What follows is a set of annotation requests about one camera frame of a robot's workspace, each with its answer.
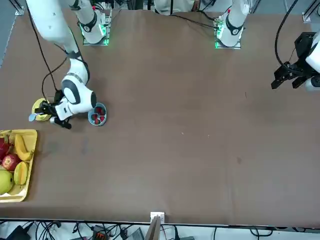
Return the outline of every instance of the strawberry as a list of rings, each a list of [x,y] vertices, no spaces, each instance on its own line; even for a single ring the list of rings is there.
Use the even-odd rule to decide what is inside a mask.
[[[97,107],[94,109],[94,112],[95,112],[96,114],[101,114],[101,110],[102,110],[102,108],[99,107],[99,106],[97,106]]]
[[[91,119],[94,121],[98,118],[98,114],[92,114],[91,115]]]

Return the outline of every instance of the table surface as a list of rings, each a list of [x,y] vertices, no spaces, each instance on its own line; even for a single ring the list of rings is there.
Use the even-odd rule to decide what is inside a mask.
[[[80,42],[76,17],[65,17]],[[108,121],[94,127],[84,114],[66,130],[28,122],[47,70],[27,14],[18,17],[0,69],[0,123],[37,129],[38,151],[28,197],[1,204],[1,217],[147,222],[161,211],[170,223],[319,226],[320,95],[290,82],[271,89],[282,18],[249,15],[232,50],[183,19],[121,11],[108,47],[80,46]],[[288,18],[283,61],[307,30]],[[41,44],[53,69],[65,56]],[[68,69],[54,73],[58,85]],[[44,87],[53,96],[50,79]]]

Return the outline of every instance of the floor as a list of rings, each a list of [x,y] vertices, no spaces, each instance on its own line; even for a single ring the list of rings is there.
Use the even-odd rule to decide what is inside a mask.
[[[294,0],[288,0],[288,5],[290,6]],[[230,5],[232,0],[217,0],[216,4],[212,7],[208,7],[208,12],[224,12]],[[300,0],[296,7],[293,9],[292,14],[302,14],[302,12],[309,6],[312,0]],[[3,62],[3,58],[5,57],[5,51],[8,44],[8,40],[10,37],[11,29],[15,22],[16,10],[10,4],[8,0],[0,1],[0,67]],[[258,8],[256,9],[257,14],[284,14],[285,7],[282,0],[261,0]],[[315,14],[312,16],[312,21],[317,22],[318,24],[312,24],[312,30],[318,31],[320,29],[320,17]],[[0,237],[7,237],[13,229],[19,224],[19,222],[10,222],[4,223],[0,225]],[[86,227],[84,224],[80,226],[80,232],[82,236],[91,236],[91,230]],[[74,227],[74,223],[64,223],[59,230],[53,230],[52,234],[54,235],[56,240],[67,240],[67,239],[76,239],[79,237],[78,233],[72,234],[72,230]],[[128,230],[128,233],[133,233],[138,226],[133,226]],[[142,232],[146,234],[148,227],[141,226]],[[36,227],[32,226],[29,233],[32,238],[35,239],[35,231]],[[165,230],[166,238],[164,234],[161,234],[160,239],[171,239],[174,237],[174,229],[173,227],[168,226],[168,229]],[[213,239],[214,228],[211,227],[186,227],[179,226],[178,232],[180,237],[188,237],[194,236],[194,239],[201,240],[211,240]],[[246,239],[246,240],[255,240],[256,237],[253,236],[249,230],[246,229],[226,229],[226,228],[218,228],[216,231],[216,239]],[[268,240],[284,240],[284,239],[292,239],[292,240],[302,240],[302,239],[318,239],[319,235],[315,233],[299,233],[299,232],[283,232],[283,231],[275,231]]]
[[[18,225],[23,226],[26,224],[26,222],[6,222],[2,225],[0,225],[0,238],[6,238]],[[31,228],[28,231],[28,234],[31,236],[31,240],[36,239],[36,226],[38,223],[34,223]],[[79,233],[75,232],[72,233],[74,230],[74,223],[62,223],[60,228],[53,227],[50,230],[50,233],[53,235],[55,240],[75,240],[79,238]],[[128,236],[131,235],[134,231],[136,231],[138,228],[141,228],[142,234],[146,236],[146,233],[148,231],[147,225],[133,225],[130,228],[128,228]],[[37,238],[42,239],[40,237],[43,227],[40,225],[37,231]],[[163,229],[165,231],[165,235],[163,231],[160,232],[160,238],[159,240],[170,240],[175,237],[175,230],[173,226],[164,225]],[[80,224],[79,225],[79,231],[83,239],[87,237],[89,239],[92,237],[92,231],[85,225]],[[250,233],[250,230],[248,229],[230,229],[230,228],[217,228],[214,238],[214,227],[190,227],[190,226],[178,226],[177,227],[178,235],[183,240],[184,237],[193,237],[195,240],[230,240],[230,239],[237,239],[237,240],[256,240],[257,237],[252,235]],[[267,235],[269,234],[269,231],[266,230],[260,230],[260,235]],[[271,236],[268,236],[267,238],[264,237],[265,240],[316,240],[319,239],[319,234],[317,233],[305,233],[305,232],[286,232],[286,231],[274,231]]]

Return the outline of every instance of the fruit tray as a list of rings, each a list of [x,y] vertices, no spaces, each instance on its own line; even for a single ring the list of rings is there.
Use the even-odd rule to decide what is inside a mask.
[[[36,130],[34,129],[2,130],[0,131],[0,134],[6,134],[6,133],[9,134],[10,131],[13,136],[15,134],[20,134],[22,136],[24,141],[24,146],[28,152],[36,150],[36,143],[37,143],[37,137],[38,137],[38,133]],[[30,161],[28,161],[29,169],[28,169],[28,175],[27,175],[25,185],[14,184],[12,189],[9,192],[0,195],[0,203],[22,202],[26,198],[28,189],[29,189],[33,161],[34,161],[34,155],[31,157]]]

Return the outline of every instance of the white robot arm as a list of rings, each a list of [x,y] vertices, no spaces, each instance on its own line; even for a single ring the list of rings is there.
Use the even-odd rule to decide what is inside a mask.
[[[320,31],[312,41],[311,50],[305,61],[318,73],[307,79],[305,87],[308,91],[320,90]]]
[[[26,0],[32,19],[40,35],[47,41],[61,45],[70,59],[70,69],[61,81],[61,92],[55,102],[42,102],[36,113],[52,115],[50,122],[71,128],[69,117],[85,113],[96,106],[96,94],[86,87],[90,78],[88,65],[84,61],[77,42],[63,16],[58,0]],[[97,43],[103,35],[99,28],[99,13],[95,13],[89,0],[70,0],[80,24],[86,30],[85,38]]]
[[[232,1],[232,6],[222,15],[223,27],[217,35],[223,45],[233,47],[239,42],[249,11],[248,0]]]
[[[305,85],[308,91],[320,90],[320,41],[319,32],[303,32],[294,41],[298,60],[295,63],[281,62],[274,72],[272,89],[277,89],[284,81],[292,80],[294,89]]]

